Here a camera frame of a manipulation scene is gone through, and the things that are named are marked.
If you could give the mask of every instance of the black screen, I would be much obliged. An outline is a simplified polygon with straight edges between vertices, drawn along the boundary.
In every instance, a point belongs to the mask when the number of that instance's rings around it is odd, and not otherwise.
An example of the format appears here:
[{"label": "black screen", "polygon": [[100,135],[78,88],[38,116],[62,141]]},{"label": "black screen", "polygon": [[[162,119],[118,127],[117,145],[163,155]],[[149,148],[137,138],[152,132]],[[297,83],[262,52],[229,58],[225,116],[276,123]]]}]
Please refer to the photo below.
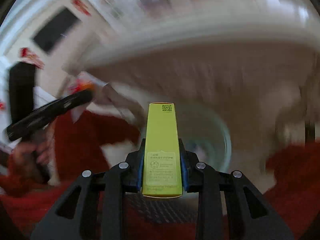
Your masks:
[{"label": "black screen", "polygon": [[77,21],[79,19],[65,8],[39,30],[33,40],[41,49],[49,53]]}]

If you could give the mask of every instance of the qr code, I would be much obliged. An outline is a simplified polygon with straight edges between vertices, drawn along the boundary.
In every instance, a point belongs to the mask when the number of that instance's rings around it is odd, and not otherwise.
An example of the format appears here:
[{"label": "qr code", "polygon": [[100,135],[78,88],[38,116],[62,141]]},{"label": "qr code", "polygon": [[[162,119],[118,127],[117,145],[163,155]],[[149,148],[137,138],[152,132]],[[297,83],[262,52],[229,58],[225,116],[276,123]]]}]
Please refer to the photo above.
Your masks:
[{"label": "qr code", "polygon": [[162,105],[162,111],[172,112],[172,105]]}]

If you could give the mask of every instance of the orange object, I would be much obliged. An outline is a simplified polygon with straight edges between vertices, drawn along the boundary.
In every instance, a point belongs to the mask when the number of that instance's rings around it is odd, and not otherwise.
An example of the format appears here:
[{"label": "orange object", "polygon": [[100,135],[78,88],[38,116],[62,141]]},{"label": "orange object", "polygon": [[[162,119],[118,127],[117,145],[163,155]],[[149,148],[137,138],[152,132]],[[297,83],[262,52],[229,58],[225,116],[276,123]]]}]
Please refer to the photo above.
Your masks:
[{"label": "orange object", "polygon": [[89,13],[87,10],[88,7],[81,0],[71,0],[71,3],[78,11],[82,12],[87,16],[91,16],[91,13]]},{"label": "orange object", "polygon": [[74,94],[85,89],[94,90],[95,85],[90,81],[77,79],[76,83],[69,87],[70,94]]},{"label": "orange object", "polygon": [[6,110],[5,103],[0,101],[0,111]]},{"label": "orange object", "polygon": [[40,57],[37,54],[33,53],[29,48],[21,48],[20,57],[22,58],[22,62],[33,64],[40,69],[44,68],[44,63],[42,62]]}]

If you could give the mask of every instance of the yellow-green box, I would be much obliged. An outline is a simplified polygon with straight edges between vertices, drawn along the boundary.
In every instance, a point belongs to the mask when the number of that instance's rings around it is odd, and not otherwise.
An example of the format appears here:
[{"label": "yellow-green box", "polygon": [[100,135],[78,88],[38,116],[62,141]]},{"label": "yellow-green box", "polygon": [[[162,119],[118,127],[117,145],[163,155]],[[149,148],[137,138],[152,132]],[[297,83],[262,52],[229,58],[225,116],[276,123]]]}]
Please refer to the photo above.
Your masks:
[{"label": "yellow-green box", "polygon": [[172,103],[149,105],[142,194],[158,198],[182,195],[177,121]]}]

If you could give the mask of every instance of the metal screw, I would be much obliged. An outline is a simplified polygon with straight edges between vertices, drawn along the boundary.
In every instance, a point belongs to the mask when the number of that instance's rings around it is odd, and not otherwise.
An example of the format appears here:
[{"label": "metal screw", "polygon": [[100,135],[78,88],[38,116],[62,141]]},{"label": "metal screw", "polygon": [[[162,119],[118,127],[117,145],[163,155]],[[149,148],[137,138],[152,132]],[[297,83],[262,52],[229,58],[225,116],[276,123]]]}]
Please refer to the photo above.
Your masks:
[{"label": "metal screw", "polygon": [[242,177],[241,171],[234,171],[234,172],[232,173],[232,175],[233,175],[235,178],[241,178],[241,177]]},{"label": "metal screw", "polygon": [[128,167],[129,167],[129,164],[126,163],[126,162],[119,163],[119,168],[121,168],[121,169],[126,169],[126,168],[128,168]]},{"label": "metal screw", "polygon": [[204,169],[204,168],[205,168],[205,163],[197,163],[197,164],[196,164],[196,167],[197,167],[198,169]]},{"label": "metal screw", "polygon": [[83,171],[83,172],[82,172],[82,177],[87,178],[87,177],[90,177],[90,176],[91,176],[91,171],[86,170],[86,171]]}]

